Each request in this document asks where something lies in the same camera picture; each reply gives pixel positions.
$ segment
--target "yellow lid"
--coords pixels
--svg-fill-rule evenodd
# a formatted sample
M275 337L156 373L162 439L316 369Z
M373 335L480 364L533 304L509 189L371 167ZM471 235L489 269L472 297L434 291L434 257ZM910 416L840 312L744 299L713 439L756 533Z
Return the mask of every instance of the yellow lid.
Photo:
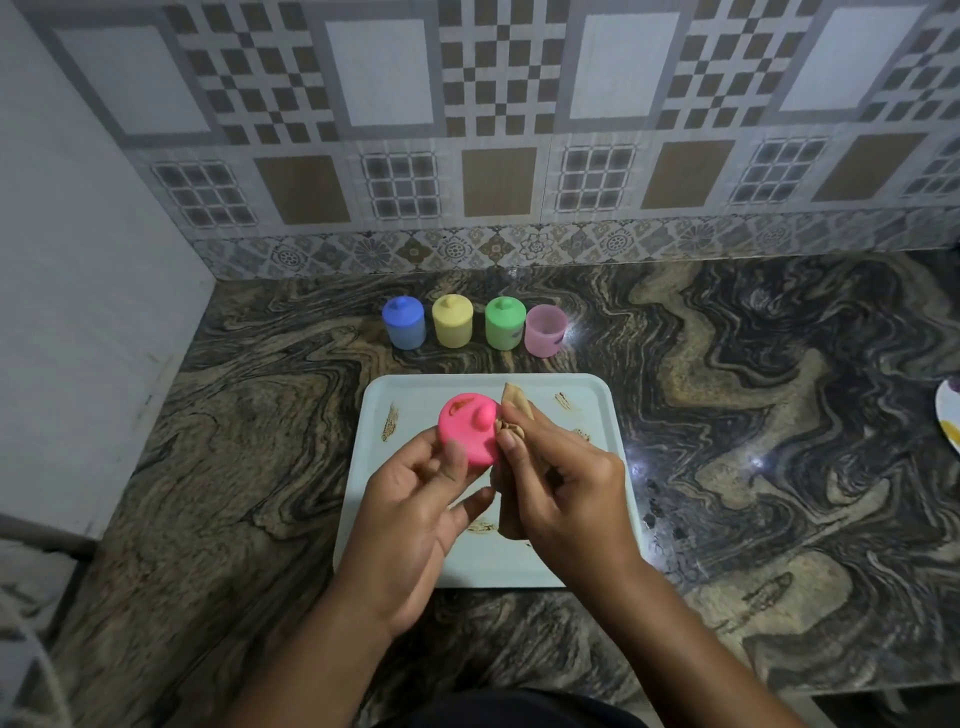
M473 318L473 304L455 293L440 296L433 304L433 320L444 327L462 326Z

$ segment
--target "patterned tile border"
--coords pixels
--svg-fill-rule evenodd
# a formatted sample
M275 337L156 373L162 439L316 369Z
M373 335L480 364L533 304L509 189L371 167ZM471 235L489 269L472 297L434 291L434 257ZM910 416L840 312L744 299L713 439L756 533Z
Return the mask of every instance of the patterned tile border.
M206 239L221 280L941 248L960 207Z

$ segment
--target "dark clothing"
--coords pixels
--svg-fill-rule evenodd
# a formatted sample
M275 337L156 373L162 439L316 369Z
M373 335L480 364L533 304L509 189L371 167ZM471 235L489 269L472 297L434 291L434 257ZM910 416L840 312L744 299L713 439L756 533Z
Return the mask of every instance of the dark clothing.
M481 690L445 695L377 728L646 728L612 705L566 692Z

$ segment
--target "plate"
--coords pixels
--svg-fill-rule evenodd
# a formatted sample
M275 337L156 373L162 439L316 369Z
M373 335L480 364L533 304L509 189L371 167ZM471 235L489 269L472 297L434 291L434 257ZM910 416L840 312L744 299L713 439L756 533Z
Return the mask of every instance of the plate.
M462 392L487 395L497 401L503 385L512 382L527 398L561 427L579 430L598 448L615 452L626 461L616 423L610 388L586 374L521 375L387 375L373 381L364 393L356 442L347 477L344 509L337 530L333 567L340 564L353 528L367 480L402 445L437 423L447 401ZM485 473L464 497L490 483ZM634 537L640 533L636 499L629 476L624 492ZM560 581L540 560L529 542L510 541L496 530L500 496L454 544L444 561L441 588L550 588Z
M937 387L937 420L948 442L960 453L960 393L950 389L947 379Z

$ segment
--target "white wall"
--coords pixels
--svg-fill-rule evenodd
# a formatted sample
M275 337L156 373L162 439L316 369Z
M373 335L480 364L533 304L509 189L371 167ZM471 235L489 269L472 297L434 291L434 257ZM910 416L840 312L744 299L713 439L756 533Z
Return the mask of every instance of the white wall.
M213 277L0 0L0 514L99 539Z

